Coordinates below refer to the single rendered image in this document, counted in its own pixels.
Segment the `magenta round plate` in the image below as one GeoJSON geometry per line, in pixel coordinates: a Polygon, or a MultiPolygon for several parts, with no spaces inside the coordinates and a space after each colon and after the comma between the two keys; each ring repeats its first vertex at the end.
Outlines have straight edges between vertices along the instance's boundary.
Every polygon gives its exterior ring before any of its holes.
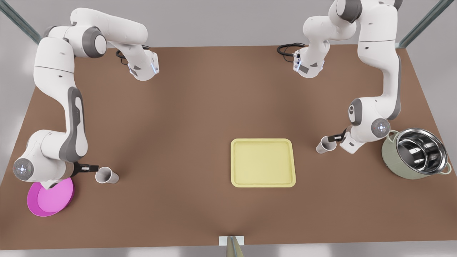
{"type": "Polygon", "coordinates": [[[27,207],[36,216],[48,217],[66,208],[74,195],[75,185],[71,178],[50,189],[44,189],[39,182],[35,182],[27,194],[27,207]]]}

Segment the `white IKEA cup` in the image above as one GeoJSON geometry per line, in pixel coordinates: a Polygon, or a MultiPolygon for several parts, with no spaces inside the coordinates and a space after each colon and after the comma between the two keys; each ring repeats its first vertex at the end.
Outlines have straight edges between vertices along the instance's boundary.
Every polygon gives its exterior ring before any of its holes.
{"type": "Polygon", "coordinates": [[[118,174],[114,173],[111,168],[109,167],[101,167],[97,172],[96,172],[96,181],[98,183],[111,183],[115,184],[119,181],[119,176],[118,174]]]}
{"type": "Polygon", "coordinates": [[[316,146],[317,153],[324,154],[330,151],[335,150],[337,147],[336,141],[329,141],[328,136],[321,138],[319,144],[316,146]]]}

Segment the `green steel-lined pot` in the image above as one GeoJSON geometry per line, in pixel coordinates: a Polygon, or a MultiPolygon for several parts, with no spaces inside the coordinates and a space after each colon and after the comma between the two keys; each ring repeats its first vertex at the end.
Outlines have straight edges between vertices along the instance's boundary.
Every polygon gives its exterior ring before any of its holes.
{"type": "Polygon", "coordinates": [[[421,128],[390,131],[381,153],[387,168],[404,179],[417,180],[452,172],[444,143],[421,128]]]}

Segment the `silver frame post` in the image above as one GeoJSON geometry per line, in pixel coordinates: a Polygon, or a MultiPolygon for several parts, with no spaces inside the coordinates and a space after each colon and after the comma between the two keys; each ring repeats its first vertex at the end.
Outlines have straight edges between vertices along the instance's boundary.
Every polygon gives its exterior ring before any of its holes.
{"type": "Polygon", "coordinates": [[[245,257],[241,250],[244,245],[244,236],[219,236],[219,246],[226,247],[226,257],[245,257]]]}
{"type": "Polygon", "coordinates": [[[425,16],[399,41],[397,49],[406,49],[425,29],[436,20],[455,0],[439,0],[425,16]]]}
{"type": "Polygon", "coordinates": [[[41,35],[6,0],[0,0],[0,11],[37,45],[41,35]]]}

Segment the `yellow rectangular tray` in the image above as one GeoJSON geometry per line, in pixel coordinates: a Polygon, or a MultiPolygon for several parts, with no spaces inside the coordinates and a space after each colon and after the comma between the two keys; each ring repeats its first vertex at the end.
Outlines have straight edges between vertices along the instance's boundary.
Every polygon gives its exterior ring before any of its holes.
{"type": "Polygon", "coordinates": [[[237,188],[290,188],[296,183],[292,142],[236,138],[230,145],[231,183],[237,188]]]}

